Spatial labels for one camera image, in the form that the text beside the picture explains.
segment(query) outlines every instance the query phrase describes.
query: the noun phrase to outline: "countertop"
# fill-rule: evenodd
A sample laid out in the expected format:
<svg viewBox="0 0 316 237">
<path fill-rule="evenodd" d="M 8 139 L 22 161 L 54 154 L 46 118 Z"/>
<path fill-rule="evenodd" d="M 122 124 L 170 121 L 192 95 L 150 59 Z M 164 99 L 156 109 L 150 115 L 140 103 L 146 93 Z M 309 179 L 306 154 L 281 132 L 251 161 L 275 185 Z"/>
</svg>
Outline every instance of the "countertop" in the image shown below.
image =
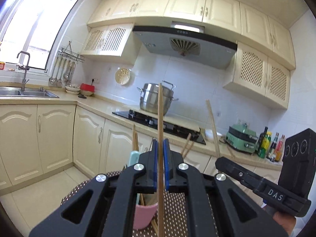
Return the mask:
<svg viewBox="0 0 316 237">
<path fill-rule="evenodd" d="M 129 109 L 128 105 L 123 105 L 112 100 L 102 100 L 95 97 L 87 97 L 87 99 L 78 98 L 76 95 L 71 95 L 63 91 L 51 91 L 53 94 L 59 96 L 57 98 L 41 98 L 41 97 L 10 97 L 1 96 L 0 105 L 3 104 L 75 104 L 79 107 L 87 109 L 99 116 L 116 122 L 120 125 L 124 125 L 128 128 L 132 128 L 133 124 L 136 126 L 136 131 L 146 135 L 157 138 L 157 130 L 144 126 L 139 123 L 135 123 L 128 119 L 119 117 L 112 114 L 114 111 L 126 111 Z M 178 146 L 185 145 L 185 139 L 177 136 L 164 133 L 164 137 L 169 139 L 169 142 Z M 206 141 L 206 145 L 194 143 L 192 150 L 215 156 L 214 143 Z M 237 163 L 248 164 L 252 166 L 258 166 L 266 169 L 278 170 L 282 169 L 282 163 L 271 163 L 266 159 L 261 159 L 257 155 L 249 155 L 229 149 L 226 144 L 220 143 L 220 153 L 222 156 L 231 159 Z"/>
</svg>

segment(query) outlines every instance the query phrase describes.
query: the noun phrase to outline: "gas stove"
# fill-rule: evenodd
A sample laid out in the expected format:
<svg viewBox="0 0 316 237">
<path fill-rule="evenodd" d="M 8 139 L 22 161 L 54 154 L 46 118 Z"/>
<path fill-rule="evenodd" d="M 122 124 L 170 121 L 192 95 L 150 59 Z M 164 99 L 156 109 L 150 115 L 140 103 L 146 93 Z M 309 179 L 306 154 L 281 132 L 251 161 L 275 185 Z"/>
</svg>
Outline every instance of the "gas stove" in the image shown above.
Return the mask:
<svg viewBox="0 0 316 237">
<path fill-rule="evenodd" d="M 148 115 L 144 115 L 142 113 L 139 113 L 137 111 L 133 111 L 133 110 L 129 110 L 129 111 L 115 111 L 112 112 L 115 115 L 118 115 L 120 117 L 129 119 L 131 121 L 140 123 L 142 125 L 154 128 L 154 129 L 158 129 L 158 119 L 148 116 Z M 168 122 L 163 122 L 163 131 L 165 133 L 169 133 L 181 138 L 186 139 L 187 136 L 189 135 L 189 133 L 191 133 L 191 141 L 195 141 L 197 143 L 201 143 L 206 145 L 206 142 L 204 141 L 204 138 L 201 134 L 201 132 L 197 132 L 182 126 L 178 126 L 172 123 L 168 123 Z"/>
</svg>

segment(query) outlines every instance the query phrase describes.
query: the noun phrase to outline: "tile floor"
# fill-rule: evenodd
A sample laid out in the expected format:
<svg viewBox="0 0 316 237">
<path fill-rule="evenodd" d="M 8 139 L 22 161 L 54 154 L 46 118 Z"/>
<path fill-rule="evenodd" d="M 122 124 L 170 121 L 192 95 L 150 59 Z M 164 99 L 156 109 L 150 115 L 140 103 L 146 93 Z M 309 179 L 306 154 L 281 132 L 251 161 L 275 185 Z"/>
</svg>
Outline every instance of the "tile floor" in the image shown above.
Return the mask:
<svg viewBox="0 0 316 237">
<path fill-rule="evenodd" d="M 60 201 L 75 186 L 87 180 L 75 167 L 0 196 L 2 206 L 25 237 L 31 229 L 60 206 Z"/>
</svg>

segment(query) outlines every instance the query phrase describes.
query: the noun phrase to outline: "stainless steel pot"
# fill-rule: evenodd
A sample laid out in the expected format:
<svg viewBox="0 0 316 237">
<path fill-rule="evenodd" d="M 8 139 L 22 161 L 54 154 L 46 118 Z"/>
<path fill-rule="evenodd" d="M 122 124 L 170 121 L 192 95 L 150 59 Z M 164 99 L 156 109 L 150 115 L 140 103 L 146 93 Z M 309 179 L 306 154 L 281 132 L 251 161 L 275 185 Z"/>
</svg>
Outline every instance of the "stainless steel pot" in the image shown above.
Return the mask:
<svg viewBox="0 0 316 237">
<path fill-rule="evenodd" d="M 165 115 L 170 108 L 171 102 L 179 99 L 173 98 L 173 89 L 176 86 L 164 80 L 162 82 L 172 85 L 171 89 L 162 86 L 163 114 Z M 142 89 L 137 87 L 137 90 L 141 92 L 139 106 L 142 110 L 158 114 L 158 89 L 159 84 L 154 83 L 146 83 Z"/>
</svg>

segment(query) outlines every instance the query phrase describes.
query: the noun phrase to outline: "metal screw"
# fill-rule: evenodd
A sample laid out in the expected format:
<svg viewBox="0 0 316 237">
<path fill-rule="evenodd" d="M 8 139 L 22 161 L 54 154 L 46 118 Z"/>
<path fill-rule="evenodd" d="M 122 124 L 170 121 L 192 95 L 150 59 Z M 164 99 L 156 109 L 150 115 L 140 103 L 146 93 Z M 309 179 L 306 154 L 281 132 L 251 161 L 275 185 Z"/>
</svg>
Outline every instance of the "metal screw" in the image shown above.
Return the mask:
<svg viewBox="0 0 316 237">
<path fill-rule="evenodd" d="M 216 179 L 219 181 L 224 181 L 224 180 L 226 180 L 226 175 L 223 173 L 219 173 L 216 175 Z"/>
<path fill-rule="evenodd" d="M 143 164 L 135 164 L 134 165 L 134 169 L 137 170 L 137 171 L 142 171 L 144 169 L 144 165 Z"/>
<path fill-rule="evenodd" d="M 106 175 L 100 174 L 95 177 L 98 182 L 104 182 L 106 180 Z"/>
<path fill-rule="evenodd" d="M 189 165 L 186 163 L 181 163 L 178 165 L 178 168 L 181 170 L 187 170 L 189 168 Z"/>
</svg>

